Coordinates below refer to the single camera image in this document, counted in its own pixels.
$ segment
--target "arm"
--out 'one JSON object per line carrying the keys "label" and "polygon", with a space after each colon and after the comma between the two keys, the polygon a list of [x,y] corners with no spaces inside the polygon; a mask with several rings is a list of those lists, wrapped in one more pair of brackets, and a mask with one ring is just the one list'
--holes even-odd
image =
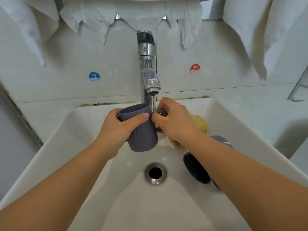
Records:
{"label": "arm", "polygon": [[112,110],[93,143],[0,211],[0,230],[67,230],[109,159],[149,114],[125,122]]}
{"label": "arm", "polygon": [[200,132],[178,102],[163,98],[157,108],[168,115],[152,120],[198,159],[252,230],[308,230],[307,187]]}

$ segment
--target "gray mug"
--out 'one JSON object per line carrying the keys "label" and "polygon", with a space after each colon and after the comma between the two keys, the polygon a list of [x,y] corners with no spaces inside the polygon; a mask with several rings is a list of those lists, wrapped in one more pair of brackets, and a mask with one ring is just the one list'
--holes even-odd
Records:
{"label": "gray mug", "polygon": [[[156,112],[167,116],[164,110],[156,110]],[[120,121],[126,121],[141,113],[148,113],[149,119],[134,129],[127,140],[131,150],[136,152],[151,150],[158,143],[157,132],[163,132],[162,129],[156,128],[155,123],[151,120],[152,110],[149,103],[136,104],[122,109],[119,112]]]}

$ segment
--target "cup handle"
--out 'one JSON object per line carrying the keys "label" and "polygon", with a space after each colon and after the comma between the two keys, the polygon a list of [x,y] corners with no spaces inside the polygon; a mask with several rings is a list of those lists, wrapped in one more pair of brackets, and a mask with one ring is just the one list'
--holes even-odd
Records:
{"label": "cup handle", "polygon": [[[165,110],[162,110],[162,109],[157,109],[155,110],[154,112],[158,112],[160,115],[166,117],[167,116],[167,112]],[[156,131],[158,133],[164,133],[163,130],[161,128],[156,128]]]}

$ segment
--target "person's left arm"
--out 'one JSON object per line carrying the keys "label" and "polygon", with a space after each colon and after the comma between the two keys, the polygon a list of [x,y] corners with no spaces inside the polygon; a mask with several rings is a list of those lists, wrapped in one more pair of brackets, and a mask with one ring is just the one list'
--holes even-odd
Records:
{"label": "person's left arm", "polygon": [[112,110],[93,143],[0,211],[0,230],[64,231],[78,213],[108,160],[149,115],[127,121]]}

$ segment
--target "towel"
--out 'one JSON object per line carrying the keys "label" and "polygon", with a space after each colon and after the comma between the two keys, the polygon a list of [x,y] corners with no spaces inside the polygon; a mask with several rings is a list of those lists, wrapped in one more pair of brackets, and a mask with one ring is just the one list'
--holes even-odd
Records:
{"label": "towel", "polygon": [[63,20],[76,33],[83,22],[99,35],[102,44],[116,13],[136,31],[152,32],[166,16],[171,26],[179,25],[185,49],[197,38],[202,27],[200,0],[64,0],[64,8],[60,11]]}
{"label": "towel", "polygon": [[240,36],[260,80],[274,69],[287,33],[308,0],[226,0],[224,21]]}
{"label": "towel", "polygon": [[59,26],[54,0],[0,0],[0,6],[18,24],[26,44],[46,67],[42,44]]}

